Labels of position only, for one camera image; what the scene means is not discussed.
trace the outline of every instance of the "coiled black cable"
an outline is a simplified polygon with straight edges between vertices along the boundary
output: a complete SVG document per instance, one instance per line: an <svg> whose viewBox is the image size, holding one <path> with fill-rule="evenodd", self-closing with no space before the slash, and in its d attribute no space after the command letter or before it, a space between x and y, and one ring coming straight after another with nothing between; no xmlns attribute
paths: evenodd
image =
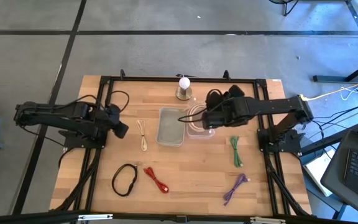
<svg viewBox="0 0 358 224"><path fill-rule="evenodd" d="M119 174L119 173L122 171L122 169L123 169L124 167L126 167L126 166L132 167L132 168L134 169L134 171L135 171L135 177L134 177L134 179L132 180L132 183L129 185L128 191L127 191L125 194L120 194L120 193L118 193L117 190L114 188L114 181L115 181L116 177L118 176L118 174ZM136 182L136 179L137 179L137 166L134 166L134 165L132 165L132 164L124 164L124 165L122 165L120 168L118 168L117 172L114 174L114 177L112 177L112 180L111 180L112 190L113 190L116 194L118 194L118 195L120 195L120 196L122 196L122 197L126 197L126 196L128 196L128 195L131 193L132 188L134 188L134 184L135 184L135 182Z"/></svg>

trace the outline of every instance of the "wooden table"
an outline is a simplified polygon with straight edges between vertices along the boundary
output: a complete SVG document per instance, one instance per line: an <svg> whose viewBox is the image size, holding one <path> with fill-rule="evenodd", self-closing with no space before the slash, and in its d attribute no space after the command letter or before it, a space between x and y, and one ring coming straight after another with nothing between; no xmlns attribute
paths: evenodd
<svg viewBox="0 0 358 224"><path fill-rule="evenodd" d="M85 76L80 96L97 95L100 76ZM270 99L284 98L280 80L267 80ZM175 96L176 82L114 82L113 90L122 90L131 96L128 107L121 114L121 121L129 126L124 139L110 132L102 150L94 189L91 211L119 213L187 214L187 215L272 215L267 185L267 175L262 153L259 152L256 130L257 118L246 126L218 128L210 140L192 140L187 136L180 147L165 147L155 141L161 107L186 108L187 101ZM191 84L193 97L204 101L212 88L227 91L229 83ZM254 96L251 84L239 84L247 96ZM126 96L113 94L111 102L122 108ZM275 123L284 115L275 115ZM146 121L147 151L140 148L140 132L136 121ZM244 163L234 167L233 149L229 138L240 136L238 152ZM78 182L84 149L75 149L62 160L50 208L56 208ZM296 201L311 213L299 160L291 154L281 153L285 183ZM137 164L138 179L128 197L116 195L111 179L125 163ZM152 167L155 175L170 188L162 194L143 168ZM223 195L234 185L240 173L251 179L242 184L232 200L223 207ZM116 179L115 186L125 193L132 182L133 170L125 168ZM85 206L86 186L81 200ZM276 186L279 211L283 212L280 191Z"/></svg>

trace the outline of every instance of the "white light bulb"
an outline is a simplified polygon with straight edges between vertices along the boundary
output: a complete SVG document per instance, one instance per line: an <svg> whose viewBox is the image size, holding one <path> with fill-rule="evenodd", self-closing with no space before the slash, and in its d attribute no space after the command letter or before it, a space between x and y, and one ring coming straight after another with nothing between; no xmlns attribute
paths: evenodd
<svg viewBox="0 0 358 224"><path fill-rule="evenodd" d="M183 77L179 80L179 86L180 88L186 90L190 86L190 79L187 77Z"/></svg>

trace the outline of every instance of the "concrete floor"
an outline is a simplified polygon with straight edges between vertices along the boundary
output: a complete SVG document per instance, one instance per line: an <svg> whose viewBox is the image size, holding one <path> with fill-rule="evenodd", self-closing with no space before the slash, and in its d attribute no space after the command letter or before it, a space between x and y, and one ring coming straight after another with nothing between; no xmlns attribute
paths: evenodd
<svg viewBox="0 0 358 224"><path fill-rule="evenodd" d="M71 29L79 4L79 0L0 0L0 29ZM358 12L358 1L353 5ZM343 2L300 1L288 17L281 12L279 5L253 0L88 0L80 29L357 30ZM67 36L0 36L0 141L5 144L0 150L0 215L10 211L34 140L15 126L14 107L48 100L67 40ZM282 79L287 96L315 96L342 85L313 83L311 76L346 76L357 68L358 37L78 36L57 101L75 99L83 75L118 75L120 69L128 76L198 77L221 77L227 69L236 78ZM315 116L331 115L358 105L358 94L347 101L331 95L310 105ZM358 116L342 125L356 123ZM305 131L311 136L318 129L311 124ZM63 140L55 129L49 129L48 136ZM60 147L45 142L24 212L48 210L61 153ZM310 200L315 215L332 217L330 208L313 195ZM348 214L351 220L357 211Z"/></svg>

